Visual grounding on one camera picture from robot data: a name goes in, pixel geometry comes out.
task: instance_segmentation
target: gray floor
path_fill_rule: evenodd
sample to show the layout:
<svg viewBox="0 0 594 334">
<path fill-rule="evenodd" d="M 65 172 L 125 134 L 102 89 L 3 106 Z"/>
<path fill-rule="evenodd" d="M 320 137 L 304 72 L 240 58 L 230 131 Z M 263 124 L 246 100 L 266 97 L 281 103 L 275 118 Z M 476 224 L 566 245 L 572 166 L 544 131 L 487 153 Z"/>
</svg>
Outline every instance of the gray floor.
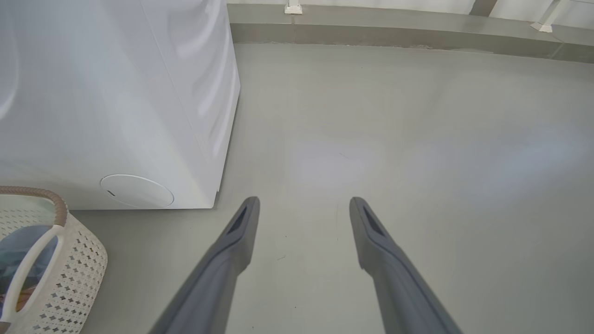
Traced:
<svg viewBox="0 0 594 334">
<path fill-rule="evenodd" d="M 594 332 L 594 65 L 236 45 L 214 210 L 77 212 L 109 265 L 84 334 L 147 333 L 241 201 L 261 200 L 227 333 L 382 333 L 348 219 L 370 203 L 465 333 Z"/>
</svg>

